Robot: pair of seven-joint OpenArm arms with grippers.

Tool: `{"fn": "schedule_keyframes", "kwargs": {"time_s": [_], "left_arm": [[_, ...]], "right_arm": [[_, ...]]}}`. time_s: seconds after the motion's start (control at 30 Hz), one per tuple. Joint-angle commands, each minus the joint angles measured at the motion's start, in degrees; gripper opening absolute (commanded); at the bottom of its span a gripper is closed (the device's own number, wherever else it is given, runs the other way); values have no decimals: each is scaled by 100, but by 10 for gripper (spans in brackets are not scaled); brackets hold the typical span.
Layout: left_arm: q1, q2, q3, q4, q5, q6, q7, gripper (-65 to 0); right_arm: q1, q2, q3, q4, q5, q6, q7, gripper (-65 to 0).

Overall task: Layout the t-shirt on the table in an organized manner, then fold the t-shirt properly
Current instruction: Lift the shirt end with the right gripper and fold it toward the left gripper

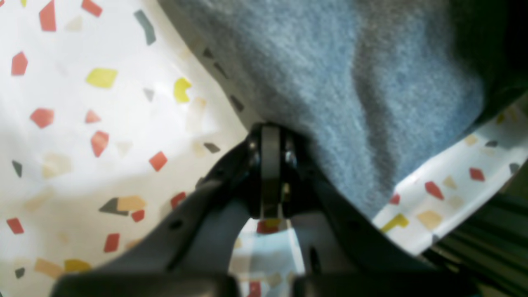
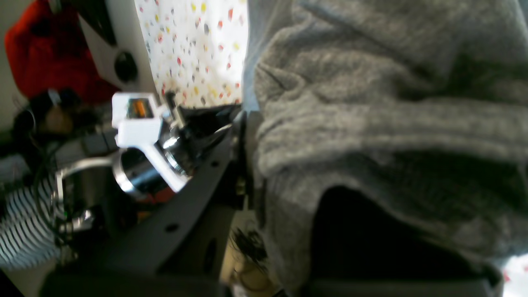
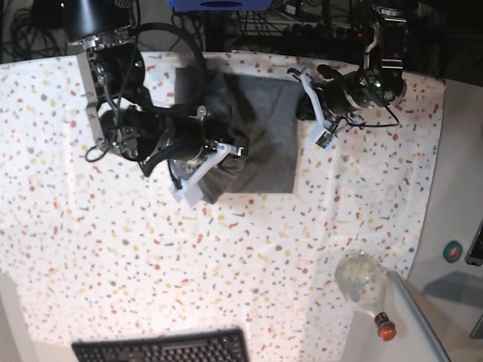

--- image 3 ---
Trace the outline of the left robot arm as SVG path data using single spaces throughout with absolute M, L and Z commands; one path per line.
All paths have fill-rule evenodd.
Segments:
M 329 125 L 340 121 L 361 129 L 399 125 L 390 108 L 400 104 L 406 92 L 403 60 L 407 15 L 413 9 L 414 3 L 410 1 L 362 1 L 358 6 L 363 50 L 359 68 L 343 75 L 334 67 L 321 64 L 317 66 L 321 80 L 309 80 Z M 357 111 L 372 106 L 385 109 L 393 121 L 369 124 L 357 118 Z

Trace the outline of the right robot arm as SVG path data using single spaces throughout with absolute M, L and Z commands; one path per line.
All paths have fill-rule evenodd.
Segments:
M 138 1 L 63 1 L 61 8 L 69 44 L 83 48 L 77 60 L 95 148 L 138 163 L 144 176 L 163 161 L 202 155 L 208 141 L 193 112 L 208 70 L 193 37 L 172 24 L 142 23 Z M 192 52 L 195 87 L 185 103 L 164 108 L 152 102 L 138 48 L 140 35 L 151 31 L 175 35 Z

